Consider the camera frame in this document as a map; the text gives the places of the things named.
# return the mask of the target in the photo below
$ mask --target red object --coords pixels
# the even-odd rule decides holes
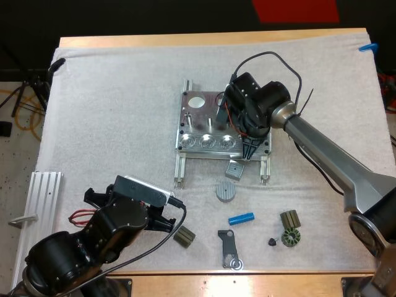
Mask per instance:
[[[336,0],[253,0],[262,23],[339,23]]]

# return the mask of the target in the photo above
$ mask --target metal washer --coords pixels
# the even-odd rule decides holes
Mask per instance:
[[[242,270],[243,269],[243,262],[242,262],[242,259],[238,259],[239,261],[238,261],[238,266],[237,267],[234,267],[234,265],[235,265],[235,258],[234,259],[232,259],[231,260],[231,262],[230,262],[230,266],[231,266],[231,270],[232,271],[239,271],[239,270]]]
[[[216,190],[217,198],[222,202],[230,202],[235,197],[235,185],[231,181],[220,181]]]

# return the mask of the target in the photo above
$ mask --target blue clip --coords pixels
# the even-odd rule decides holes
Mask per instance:
[[[232,226],[232,225],[248,222],[251,220],[254,220],[254,213],[248,212],[245,213],[244,215],[237,215],[236,217],[229,218],[228,223]]]
[[[368,51],[372,50],[374,54],[378,51],[378,44],[377,43],[370,43],[369,45],[363,45],[359,48],[359,51]]]

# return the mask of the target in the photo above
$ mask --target gray robot arm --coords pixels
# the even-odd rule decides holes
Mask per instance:
[[[396,178],[373,173],[296,114],[292,101],[275,108],[272,128],[283,129],[344,192],[354,234],[379,259],[367,297],[396,295]]]

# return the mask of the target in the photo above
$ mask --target wooden table edge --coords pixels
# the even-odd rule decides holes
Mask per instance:
[[[365,28],[333,28],[226,33],[61,37],[59,47],[120,48],[131,46],[240,45],[352,33],[367,33],[367,31]]]

